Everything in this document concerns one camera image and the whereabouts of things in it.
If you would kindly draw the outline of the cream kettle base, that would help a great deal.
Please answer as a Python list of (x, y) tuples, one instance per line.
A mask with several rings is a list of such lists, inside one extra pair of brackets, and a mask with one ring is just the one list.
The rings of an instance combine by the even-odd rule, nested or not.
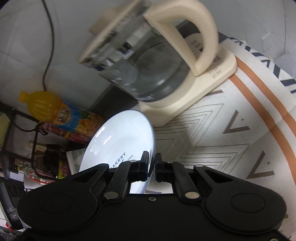
[(195, 77), (189, 72), (179, 88), (169, 96), (156, 102), (140, 102), (140, 111), (154, 127), (163, 126), (225, 82), (236, 70), (235, 55), (218, 44), (216, 57), (204, 73)]

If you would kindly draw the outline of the black kitchen rack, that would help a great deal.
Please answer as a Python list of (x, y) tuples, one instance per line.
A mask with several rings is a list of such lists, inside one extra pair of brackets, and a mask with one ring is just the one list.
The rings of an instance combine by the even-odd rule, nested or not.
[[(7, 132), (4, 137), (4, 143), (1, 145), (1, 168), (4, 180), (12, 180), (13, 173), (10, 169), (10, 162), (15, 159), (25, 162), (33, 162), (35, 156), (35, 147), (39, 144), (57, 144), (62, 145), (64, 141), (52, 133), (46, 134), (43, 130), (37, 128), (38, 120), (32, 116), (22, 113), (4, 103), (1, 103), (1, 112), (5, 113), (10, 120)], [(31, 132), (24, 132), (16, 127), (16, 121), (21, 118), (26, 119), (25, 123), (32, 124)]]

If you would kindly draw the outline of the glass electric kettle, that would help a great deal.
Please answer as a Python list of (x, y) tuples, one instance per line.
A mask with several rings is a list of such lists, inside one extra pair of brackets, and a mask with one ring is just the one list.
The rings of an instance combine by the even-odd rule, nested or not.
[[(179, 20), (201, 33), (199, 57), (175, 26)], [(123, 1), (106, 10), (90, 32), (94, 38), (79, 63), (141, 102), (159, 101), (189, 74), (200, 76), (218, 51), (215, 21), (199, 1)]]

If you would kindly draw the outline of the upper red soda can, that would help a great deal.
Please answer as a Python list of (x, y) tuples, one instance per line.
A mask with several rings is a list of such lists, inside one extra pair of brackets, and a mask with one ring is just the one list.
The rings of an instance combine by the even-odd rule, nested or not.
[(84, 136), (80, 133), (72, 133), (72, 132), (66, 131), (50, 123), (42, 123), (40, 127), (43, 130), (53, 133), (55, 135), (58, 135), (60, 137), (63, 137), (68, 141), (73, 141), (80, 144), (88, 144), (91, 141), (90, 137)]

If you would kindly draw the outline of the orange juice bottle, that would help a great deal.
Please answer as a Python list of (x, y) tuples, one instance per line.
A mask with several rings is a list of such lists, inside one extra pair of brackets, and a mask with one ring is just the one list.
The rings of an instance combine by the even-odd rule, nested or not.
[(29, 113), (37, 120), (71, 133), (92, 137), (104, 123), (100, 115), (76, 107), (51, 92), (22, 91), (18, 99), (27, 105)]

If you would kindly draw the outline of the white plate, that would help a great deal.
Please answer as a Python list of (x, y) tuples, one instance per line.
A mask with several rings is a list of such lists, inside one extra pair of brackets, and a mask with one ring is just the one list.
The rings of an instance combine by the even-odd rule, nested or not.
[(149, 153), (149, 174), (144, 182), (132, 183), (130, 193), (143, 194), (150, 182), (152, 160), (156, 153), (154, 129), (148, 117), (138, 110), (125, 110), (111, 117), (97, 131), (86, 148), (79, 171), (98, 164), (117, 168), (126, 161), (139, 161)]

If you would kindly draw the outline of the patterned table mat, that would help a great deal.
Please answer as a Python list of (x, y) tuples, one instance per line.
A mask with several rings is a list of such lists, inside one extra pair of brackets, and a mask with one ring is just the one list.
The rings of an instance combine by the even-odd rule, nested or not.
[(154, 125), (156, 148), (166, 161), (208, 166), (270, 188), (287, 204), (280, 231), (295, 240), (295, 80), (245, 42), (221, 48), (237, 70), (181, 113), (176, 104), (139, 104)]

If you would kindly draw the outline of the dark soy sauce bottle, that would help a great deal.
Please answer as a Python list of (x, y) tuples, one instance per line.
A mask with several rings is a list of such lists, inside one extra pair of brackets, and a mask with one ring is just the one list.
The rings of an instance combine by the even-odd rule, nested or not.
[(66, 156), (66, 148), (57, 144), (40, 144), (29, 141), (29, 148), (34, 147), (34, 168), (41, 176), (63, 179), (71, 175)]

